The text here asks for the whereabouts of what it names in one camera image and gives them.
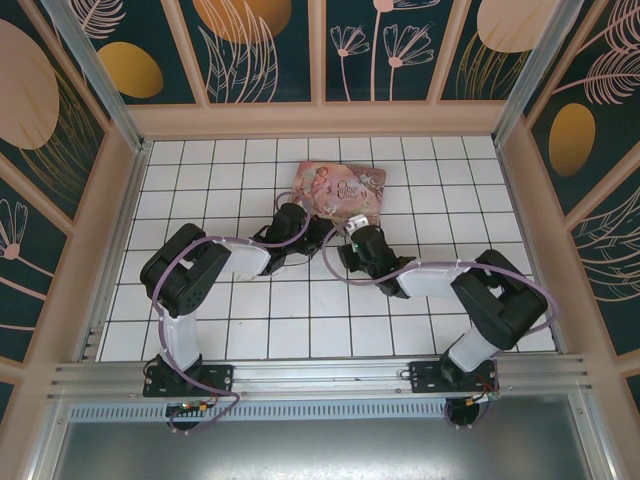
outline yellow circle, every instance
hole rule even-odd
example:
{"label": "yellow circle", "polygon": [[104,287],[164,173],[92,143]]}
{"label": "yellow circle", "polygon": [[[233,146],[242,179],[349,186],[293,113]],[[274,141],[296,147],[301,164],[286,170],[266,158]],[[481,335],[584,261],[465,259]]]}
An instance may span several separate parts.
{"label": "yellow circle", "polygon": [[0,138],[18,148],[40,148],[58,124],[56,72],[38,44],[4,20],[0,65]]}
{"label": "yellow circle", "polygon": [[563,177],[582,168],[596,138],[596,122],[589,109],[579,103],[565,105],[558,112],[549,135],[551,166]]}
{"label": "yellow circle", "polygon": [[549,22],[557,0],[482,0],[478,36],[496,52],[531,50]]}
{"label": "yellow circle", "polygon": [[271,35],[278,35],[291,18],[291,0],[193,0],[202,21],[218,37],[233,43],[256,43],[262,35],[256,31],[245,9],[262,18]]}
{"label": "yellow circle", "polygon": [[126,42],[113,42],[98,51],[104,68],[119,92],[135,98],[149,98],[162,90],[160,67],[151,55]]}

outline metal base plate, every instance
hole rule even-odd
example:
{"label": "metal base plate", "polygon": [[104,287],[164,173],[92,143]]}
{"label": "metal base plate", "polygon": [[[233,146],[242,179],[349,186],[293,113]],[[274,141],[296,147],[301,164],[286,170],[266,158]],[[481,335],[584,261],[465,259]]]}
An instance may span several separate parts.
{"label": "metal base plate", "polygon": [[409,363],[409,378],[413,393],[450,393],[450,392],[482,392],[484,379],[491,388],[496,388],[494,363],[491,360],[482,362],[472,373],[464,376],[459,385],[451,385],[440,374],[440,362],[431,360],[426,362]]}
{"label": "metal base plate", "polygon": [[[167,377],[166,367],[162,365],[147,368],[142,395],[147,398],[209,397],[211,394],[187,382],[174,382]],[[203,365],[200,370],[200,383],[211,384],[214,388],[231,391],[233,387],[233,365]]]}

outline book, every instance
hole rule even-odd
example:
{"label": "book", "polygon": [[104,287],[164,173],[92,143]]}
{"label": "book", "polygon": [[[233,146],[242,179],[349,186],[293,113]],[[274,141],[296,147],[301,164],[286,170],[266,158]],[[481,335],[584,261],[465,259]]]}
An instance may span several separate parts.
{"label": "book", "polygon": [[342,223],[365,215],[377,225],[386,172],[337,163],[302,162],[298,166],[293,190],[309,200],[314,213]]}

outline white tile floor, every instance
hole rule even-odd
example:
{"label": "white tile floor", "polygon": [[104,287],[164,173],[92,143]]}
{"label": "white tile floor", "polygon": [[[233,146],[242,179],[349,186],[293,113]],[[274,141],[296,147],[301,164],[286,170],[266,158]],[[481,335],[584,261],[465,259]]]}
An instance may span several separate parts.
{"label": "white tile floor", "polygon": [[[99,360],[147,360],[158,351],[157,317],[138,279],[154,249],[186,222],[209,234],[254,234],[270,224],[274,196],[308,159],[386,170],[381,225],[396,253],[473,259],[493,247],[531,274],[489,137],[157,142]],[[345,274],[335,246],[329,258]],[[469,328],[458,301],[389,299],[375,287],[334,280],[320,255],[304,261],[289,258],[292,266],[271,278],[222,275],[198,310],[205,359],[440,354]],[[555,344],[547,330],[523,339],[518,350],[550,351]]]}

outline wall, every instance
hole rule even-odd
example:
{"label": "wall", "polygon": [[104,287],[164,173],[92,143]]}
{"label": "wall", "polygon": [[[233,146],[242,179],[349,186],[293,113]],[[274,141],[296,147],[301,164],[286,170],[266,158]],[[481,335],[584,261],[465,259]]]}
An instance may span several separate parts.
{"label": "wall", "polygon": [[616,448],[637,472],[640,4],[596,0],[580,16],[505,151],[569,350],[587,356]]}
{"label": "wall", "polygon": [[184,139],[487,133],[557,0],[70,4],[141,132]]}
{"label": "wall", "polygon": [[0,6],[0,465],[72,360],[132,150],[30,2]]}

